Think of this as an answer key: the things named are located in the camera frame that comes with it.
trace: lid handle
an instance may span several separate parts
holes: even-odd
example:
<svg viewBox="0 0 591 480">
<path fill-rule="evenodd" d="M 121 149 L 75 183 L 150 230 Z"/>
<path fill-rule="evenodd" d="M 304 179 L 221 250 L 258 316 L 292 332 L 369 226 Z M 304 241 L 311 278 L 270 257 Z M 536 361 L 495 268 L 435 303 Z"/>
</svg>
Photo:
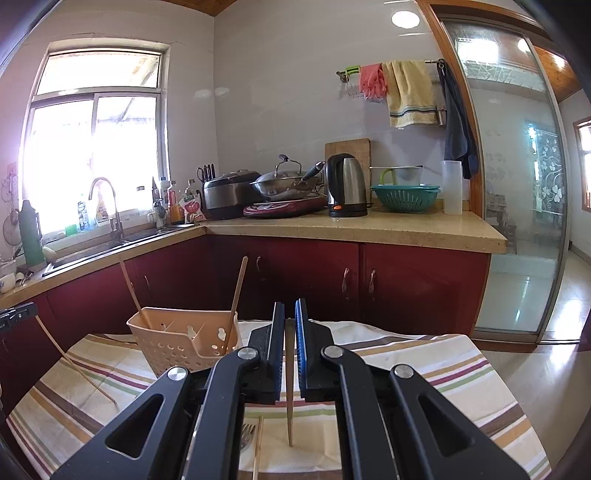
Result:
<svg viewBox="0 0 591 480">
<path fill-rule="evenodd" d="M 277 165 L 275 165 L 275 178 L 277 178 L 277 175 L 279 173 L 279 166 L 283 165 L 289 161 L 292 163 L 297 163 L 300 166 L 300 171 L 299 171 L 298 175 L 301 177 L 301 163 L 300 162 L 298 162 L 297 160 L 289 159 L 289 157 L 287 155 L 284 155 L 283 153 L 281 155 L 279 155 L 279 159 L 281 161 Z"/>
</svg>

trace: red cabinet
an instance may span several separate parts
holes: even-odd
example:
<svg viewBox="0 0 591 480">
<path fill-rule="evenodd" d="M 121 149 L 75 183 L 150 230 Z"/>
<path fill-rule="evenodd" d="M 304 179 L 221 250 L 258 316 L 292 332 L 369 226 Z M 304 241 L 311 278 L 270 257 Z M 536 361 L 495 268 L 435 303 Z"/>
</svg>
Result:
<svg viewBox="0 0 591 480">
<path fill-rule="evenodd" d="M 125 323 L 137 312 L 119 264 L 53 288 L 47 299 L 65 351 L 88 333 L 129 333 Z"/>
<path fill-rule="evenodd" d="M 274 299 L 287 315 L 303 298 L 314 320 L 359 320 L 358 244 L 270 238 L 265 260 Z"/>
<path fill-rule="evenodd" d="M 238 317 L 270 320 L 273 305 L 286 315 L 306 299 L 317 320 L 359 319 L 359 247 L 347 242 L 238 235 L 208 235 L 220 282 L 222 304 L 230 309 L 242 257 L 247 256 Z"/>
<path fill-rule="evenodd" d="M 362 249 L 365 323 L 412 335 L 471 333 L 489 254 L 379 244 Z"/>
<path fill-rule="evenodd" d="M 221 307 L 217 262 L 205 236 L 140 255 L 125 264 L 142 307 L 189 310 Z"/>
<path fill-rule="evenodd" d="M 62 328 L 46 295 L 38 295 L 25 303 L 29 301 L 37 305 L 39 318 L 49 332 L 59 338 Z M 17 323 L 0 339 L 0 384 L 3 410 L 8 415 L 61 355 L 34 318 Z"/>
<path fill-rule="evenodd" d="M 240 320 L 271 320 L 275 289 L 267 255 L 272 239 L 239 235 L 208 235 L 212 258 L 215 259 L 217 286 L 221 309 L 232 308 L 232 299 L 243 257 L 248 257 L 242 283 L 238 318 Z"/>
</svg>

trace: dark blue towel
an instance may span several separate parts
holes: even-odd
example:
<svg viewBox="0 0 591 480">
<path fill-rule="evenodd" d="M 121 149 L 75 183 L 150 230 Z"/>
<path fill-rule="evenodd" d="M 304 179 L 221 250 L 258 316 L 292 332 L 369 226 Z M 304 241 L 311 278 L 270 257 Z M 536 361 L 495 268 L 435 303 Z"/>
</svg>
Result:
<svg viewBox="0 0 591 480">
<path fill-rule="evenodd" d="M 447 108 L 447 127 L 445 140 L 445 154 L 443 160 L 457 160 L 462 162 L 462 172 L 465 179 L 471 179 L 478 173 L 478 150 L 470 124 L 466 117 L 466 108 L 456 78 L 444 60 L 437 64 L 441 88 L 445 96 Z"/>
</svg>

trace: kitchen sink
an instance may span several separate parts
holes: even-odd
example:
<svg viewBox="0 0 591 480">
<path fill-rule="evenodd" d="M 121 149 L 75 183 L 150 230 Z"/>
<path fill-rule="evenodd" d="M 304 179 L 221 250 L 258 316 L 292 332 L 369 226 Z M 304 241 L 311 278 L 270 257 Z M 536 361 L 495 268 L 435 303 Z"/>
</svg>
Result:
<svg viewBox="0 0 591 480">
<path fill-rule="evenodd" d="M 64 268 L 71 267 L 72 265 L 75 265 L 77 263 L 81 263 L 86 260 L 91 260 L 92 258 L 100 257 L 101 255 L 105 255 L 106 253 L 110 253 L 114 250 L 127 247 L 135 243 L 139 243 L 143 240 L 148 240 L 150 238 L 155 238 L 157 236 L 168 235 L 170 233 L 178 232 L 180 230 L 191 228 L 194 226 L 195 225 L 186 224 L 166 225 L 162 228 L 149 228 L 147 230 L 142 230 L 141 232 L 133 233 L 132 235 L 126 235 L 125 240 L 110 240 L 108 242 L 96 245 L 94 247 L 80 250 L 79 252 L 76 252 L 71 255 L 66 255 L 65 257 L 62 257 L 59 260 L 50 263 L 43 272 L 42 277 L 45 277 Z"/>
</svg>

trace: green thermos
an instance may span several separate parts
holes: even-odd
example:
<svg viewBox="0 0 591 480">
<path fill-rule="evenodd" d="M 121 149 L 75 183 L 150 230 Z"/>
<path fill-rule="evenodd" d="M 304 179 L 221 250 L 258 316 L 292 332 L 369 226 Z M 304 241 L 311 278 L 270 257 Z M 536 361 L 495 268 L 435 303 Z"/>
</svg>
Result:
<svg viewBox="0 0 591 480">
<path fill-rule="evenodd" d="M 29 200 L 22 201 L 18 227 L 21 231 L 22 249 L 25 251 L 27 266 L 33 271 L 41 270 L 46 265 L 41 246 L 41 225 L 39 214 Z"/>
</svg>

